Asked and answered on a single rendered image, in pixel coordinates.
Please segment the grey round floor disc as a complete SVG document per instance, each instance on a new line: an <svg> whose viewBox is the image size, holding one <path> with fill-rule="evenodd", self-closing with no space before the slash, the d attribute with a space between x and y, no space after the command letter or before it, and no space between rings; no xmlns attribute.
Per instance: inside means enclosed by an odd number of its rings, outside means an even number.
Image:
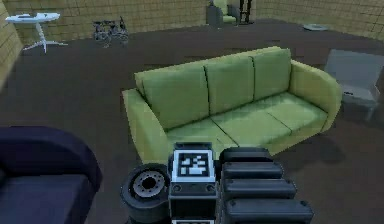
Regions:
<svg viewBox="0 0 384 224"><path fill-rule="evenodd" d="M303 24L303 28L308 31L327 31L328 27L319 24Z"/></svg>

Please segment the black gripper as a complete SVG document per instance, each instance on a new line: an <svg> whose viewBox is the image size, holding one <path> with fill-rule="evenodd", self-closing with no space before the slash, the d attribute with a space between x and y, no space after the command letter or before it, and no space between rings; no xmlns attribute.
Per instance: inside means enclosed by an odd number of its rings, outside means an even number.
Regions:
<svg viewBox="0 0 384 224"><path fill-rule="evenodd" d="M125 224L170 224L169 184L164 164L143 164L131 171L120 191L128 211Z"/></svg>

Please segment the green three-seat sofa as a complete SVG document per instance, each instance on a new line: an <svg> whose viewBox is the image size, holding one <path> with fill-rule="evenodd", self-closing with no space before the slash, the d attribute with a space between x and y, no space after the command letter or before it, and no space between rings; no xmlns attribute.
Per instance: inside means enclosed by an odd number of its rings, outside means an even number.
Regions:
<svg viewBox="0 0 384 224"><path fill-rule="evenodd" d="M328 73L277 46L137 72L123 91L144 163L167 162L177 142L265 147L277 154L327 131L342 91Z"/></svg>

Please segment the grey side table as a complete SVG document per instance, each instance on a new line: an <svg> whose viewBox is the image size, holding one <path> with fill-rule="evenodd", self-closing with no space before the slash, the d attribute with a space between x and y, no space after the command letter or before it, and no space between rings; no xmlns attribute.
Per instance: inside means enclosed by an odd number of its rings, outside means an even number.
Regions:
<svg viewBox="0 0 384 224"><path fill-rule="evenodd" d="M331 49L324 71L342 88L342 101L363 106L369 121L379 105L377 81L384 70L384 56Z"/></svg>

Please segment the black floor stand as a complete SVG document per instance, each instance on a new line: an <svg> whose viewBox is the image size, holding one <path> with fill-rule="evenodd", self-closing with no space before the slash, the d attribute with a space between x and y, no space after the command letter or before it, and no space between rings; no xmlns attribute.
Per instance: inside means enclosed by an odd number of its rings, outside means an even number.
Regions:
<svg viewBox="0 0 384 224"><path fill-rule="evenodd" d="M252 24L250 20L252 1L253 0L239 0L240 25Z"/></svg>

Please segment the white round pedestal table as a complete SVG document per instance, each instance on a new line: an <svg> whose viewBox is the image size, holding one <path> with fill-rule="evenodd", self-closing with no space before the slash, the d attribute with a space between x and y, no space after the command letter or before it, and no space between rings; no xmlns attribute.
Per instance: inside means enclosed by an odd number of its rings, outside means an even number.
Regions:
<svg viewBox="0 0 384 224"><path fill-rule="evenodd" d="M66 46L66 43L57 42L57 41L49 41L45 38L44 31L41 27L42 23L51 22L58 20L61 16L60 13L56 12L48 12L48 13L36 13L34 18L18 18L17 15L8 16L5 21L13 24L33 24L35 26L36 31L38 32L40 40L35 42L34 44L24 48L24 51L30 50L32 48L42 46L43 51L47 52L48 45L59 45Z"/></svg>

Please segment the black drum kit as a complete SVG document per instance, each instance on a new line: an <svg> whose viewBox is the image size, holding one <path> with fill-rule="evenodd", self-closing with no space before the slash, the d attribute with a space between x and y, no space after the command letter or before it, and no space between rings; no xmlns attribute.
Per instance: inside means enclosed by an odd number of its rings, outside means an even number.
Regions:
<svg viewBox="0 0 384 224"><path fill-rule="evenodd" d="M118 22L115 20L103 20L93 22L93 39L108 48L113 39L117 39L121 44L126 45L129 41L128 31L123 18Z"/></svg>

